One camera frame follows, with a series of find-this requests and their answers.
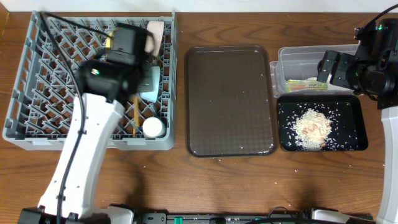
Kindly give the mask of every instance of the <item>white wall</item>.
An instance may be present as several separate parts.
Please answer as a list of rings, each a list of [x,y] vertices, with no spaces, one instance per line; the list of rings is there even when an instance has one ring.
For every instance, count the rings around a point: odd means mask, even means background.
[[[393,0],[0,0],[8,11],[381,12]]]

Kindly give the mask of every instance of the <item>clear plastic container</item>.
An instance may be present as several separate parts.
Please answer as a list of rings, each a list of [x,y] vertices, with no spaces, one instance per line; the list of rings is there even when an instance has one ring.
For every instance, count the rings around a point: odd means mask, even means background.
[[[286,93],[300,94],[350,94],[352,90],[319,83],[317,67],[326,50],[354,55],[358,44],[309,47],[284,47],[278,52],[278,61],[271,62],[271,78],[274,97]]]

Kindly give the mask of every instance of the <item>cable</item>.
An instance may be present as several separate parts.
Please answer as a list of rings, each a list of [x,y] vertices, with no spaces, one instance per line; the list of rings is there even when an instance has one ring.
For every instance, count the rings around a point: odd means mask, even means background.
[[[76,139],[75,146],[73,147],[72,153],[70,154],[70,158],[69,158],[68,164],[67,164],[67,166],[65,168],[65,173],[63,174],[62,181],[61,181],[60,191],[59,191],[59,194],[57,196],[58,197],[57,198],[57,200],[58,200],[58,204],[57,204],[57,224],[61,224],[63,192],[65,190],[65,184],[66,184],[66,181],[67,181],[67,178],[68,178],[69,170],[70,170],[70,167],[72,166],[72,162],[73,162],[73,159],[75,157],[77,148],[79,146],[81,136],[84,133],[84,127],[85,127],[85,121],[86,121],[85,114],[86,113],[85,113],[85,107],[83,105],[83,98],[81,97],[81,93],[80,93],[79,88],[77,86],[75,76],[73,75],[72,68],[71,68],[66,56],[64,56],[61,48],[58,46],[57,42],[55,41],[53,35],[50,33],[49,27],[47,26],[47,23],[46,23],[46,21],[45,21],[45,19],[43,17],[43,13],[40,12],[39,16],[40,16],[41,21],[43,22],[44,31],[46,31],[46,33],[47,33],[47,35],[48,35],[53,47],[55,47],[59,51],[59,54],[60,54],[62,60],[67,65],[68,71],[70,72],[70,78],[72,79],[72,82],[73,82],[73,84],[74,84],[74,86],[76,88],[76,94],[77,94],[77,97],[79,98],[80,111],[81,111],[80,129],[78,131],[78,136],[77,136],[77,139]]]
[[[373,24],[373,22],[375,22],[376,20],[378,20],[380,17],[384,16],[385,14],[387,14],[389,11],[394,10],[398,8],[398,4],[391,6],[390,8],[382,11],[380,14],[378,14],[374,19],[372,19],[370,22],[368,22],[368,24],[366,24],[362,30],[367,30],[369,28],[369,26],[371,26]]]
[[[69,20],[67,20],[67,19],[64,19],[64,18],[62,18],[62,17],[59,17],[59,16],[57,16],[57,15],[55,15],[55,14],[52,14],[52,13],[49,13],[49,12],[40,12],[40,13],[41,13],[41,14],[44,14],[45,16],[48,16],[48,17],[54,17],[54,18],[59,19],[59,20],[61,20],[61,21],[63,21],[63,22],[66,22],[66,23],[69,23],[69,24],[71,24],[71,25],[77,26],[77,27],[79,27],[79,28],[81,28],[81,29],[86,29],[86,30],[90,30],[90,31],[92,31],[92,32],[96,32],[97,34],[105,35],[105,36],[109,37],[110,39],[112,39],[112,37],[111,37],[109,34],[107,34],[107,33],[105,33],[105,32],[102,32],[102,31],[100,31],[100,30],[96,30],[96,29],[93,29],[93,28],[90,28],[90,27],[87,27],[87,26],[78,24],[78,23],[76,23],[76,22],[69,21]]]
[[[309,223],[309,224],[341,224],[337,222],[324,221],[324,220],[311,220],[305,218],[263,218],[260,220],[254,220],[247,222],[245,224],[262,224],[262,223],[272,223],[272,222],[291,222],[291,223]]]
[[[273,209],[271,210],[271,212],[268,214],[268,218],[271,218],[271,215],[274,213],[274,210],[279,209],[279,208],[284,209],[284,210],[290,215],[290,217],[293,218],[293,215],[287,210],[287,208],[285,208],[285,207],[283,207],[283,206],[278,206],[278,207],[273,208]]]

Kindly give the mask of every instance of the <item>wood grain surface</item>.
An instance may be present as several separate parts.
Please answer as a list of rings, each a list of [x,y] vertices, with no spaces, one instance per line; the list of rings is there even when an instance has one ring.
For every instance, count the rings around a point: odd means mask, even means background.
[[[159,16],[164,13],[62,13],[63,16]],[[96,205],[126,203],[172,213],[268,213],[314,206],[377,215],[383,188],[384,133],[376,103],[360,97],[369,148],[358,152],[285,152],[269,157],[197,159],[185,149],[184,55],[194,46],[258,44],[277,60],[281,47],[354,44],[354,27],[375,14],[184,13],[177,72],[177,137],[169,151],[108,149]],[[9,16],[0,43],[1,127],[30,13]],[[15,223],[37,205],[60,152],[25,151],[0,139],[0,222]]]

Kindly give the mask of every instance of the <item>rectangular tray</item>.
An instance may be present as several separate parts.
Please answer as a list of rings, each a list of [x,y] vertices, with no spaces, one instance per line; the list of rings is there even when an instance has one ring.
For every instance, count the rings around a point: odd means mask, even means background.
[[[118,22],[146,27],[149,21],[164,21],[164,34],[159,53],[160,85],[157,102],[140,102],[140,121],[156,115],[166,124],[166,135],[145,139],[134,127],[134,105],[126,112],[107,147],[122,150],[169,150],[175,142],[176,72],[178,59],[178,23],[174,12],[170,17],[67,17],[77,23],[107,33]],[[105,38],[56,19],[49,19],[50,32],[62,46],[72,70],[92,58],[105,46]],[[61,150],[68,133],[73,111],[73,83],[59,54],[42,30],[37,12],[32,13],[27,37],[16,75],[11,101],[3,129],[3,138],[26,150]]]
[[[288,122],[293,121],[292,115],[297,114],[298,117],[301,117],[310,108],[323,113],[326,117],[331,115],[329,111],[340,114],[335,116],[338,122],[332,122],[332,132],[328,135],[329,138],[336,139],[334,141],[336,144],[328,143],[322,150],[317,151],[360,151],[368,147],[361,103],[356,96],[284,95],[277,101],[277,112],[280,143],[285,150],[302,150],[296,145],[294,137],[291,135],[292,130],[288,128],[290,126]]]
[[[194,47],[185,55],[187,149],[197,157],[267,156],[278,145],[267,52]]]

